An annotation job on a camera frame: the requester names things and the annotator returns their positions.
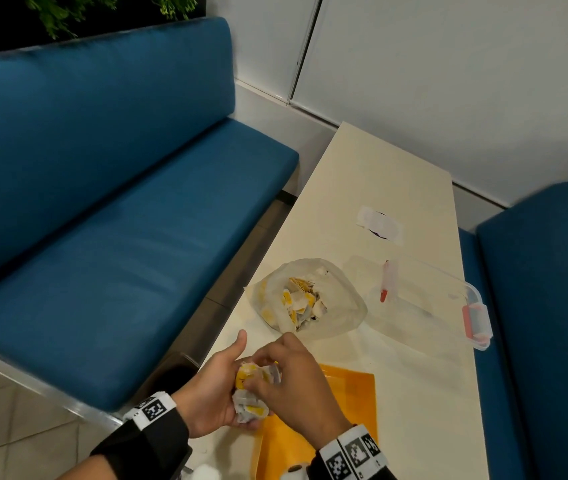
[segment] blue bench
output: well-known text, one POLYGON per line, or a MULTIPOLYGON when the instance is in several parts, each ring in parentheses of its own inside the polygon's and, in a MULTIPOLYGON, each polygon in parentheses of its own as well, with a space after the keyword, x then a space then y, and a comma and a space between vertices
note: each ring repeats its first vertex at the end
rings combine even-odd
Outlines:
POLYGON ((475 354, 491 480, 568 479, 568 184, 460 242, 495 333, 475 354))
POLYGON ((222 18, 0 55, 0 358, 116 411, 293 173, 222 18))

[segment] left hand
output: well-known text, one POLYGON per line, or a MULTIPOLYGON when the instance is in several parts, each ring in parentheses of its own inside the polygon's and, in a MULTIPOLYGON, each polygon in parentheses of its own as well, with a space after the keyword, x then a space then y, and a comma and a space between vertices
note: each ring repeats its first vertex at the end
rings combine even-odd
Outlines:
POLYGON ((208 435, 222 426, 259 428, 257 420, 239 424, 232 405, 237 371, 242 362, 250 361, 237 360, 246 348, 246 340, 246 331, 240 330, 231 346, 214 353, 195 377, 172 395, 191 438, 208 435))

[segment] right hand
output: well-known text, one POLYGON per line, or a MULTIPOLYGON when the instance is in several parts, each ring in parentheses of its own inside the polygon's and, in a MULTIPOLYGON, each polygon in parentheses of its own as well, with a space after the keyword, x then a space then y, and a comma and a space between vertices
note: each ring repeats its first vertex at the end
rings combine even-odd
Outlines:
POLYGON ((313 355, 290 332, 252 356, 257 365, 277 362, 278 385, 248 378, 244 387, 257 395, 291 429, 319 450, 352 428, 313 355))

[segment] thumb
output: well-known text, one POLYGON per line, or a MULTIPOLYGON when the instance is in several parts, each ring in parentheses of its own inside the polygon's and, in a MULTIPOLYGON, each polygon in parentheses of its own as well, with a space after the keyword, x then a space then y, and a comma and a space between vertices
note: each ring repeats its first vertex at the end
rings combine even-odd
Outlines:
POLYGON ((222 354, 229 360, 237 359, 246 348, 247 340, 248 337, 246 335, 246 331, 244 329, 240 330, 237 333, 237 338, 235 339, 235 341, 231 345, 226 347, 222 351, 222 354))
POLYGON ((277 386, 264 381, 261 378, 249 376, 244 380, 244 388, 252 392, 259 399, 264 401, 270 407, 271 401, 274 399, 277 386))

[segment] tiled floor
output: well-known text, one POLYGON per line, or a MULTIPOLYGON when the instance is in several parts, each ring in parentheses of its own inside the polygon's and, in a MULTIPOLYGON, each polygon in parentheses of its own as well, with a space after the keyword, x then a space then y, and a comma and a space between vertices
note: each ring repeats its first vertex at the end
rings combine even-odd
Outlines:
MULTIPOLYGON (((276 200, 208 292, 171 352, 202 362, 290 207, 276 200)), ((0 376, 0 480, 53 480, 88 456, 106 433, 0 376)))

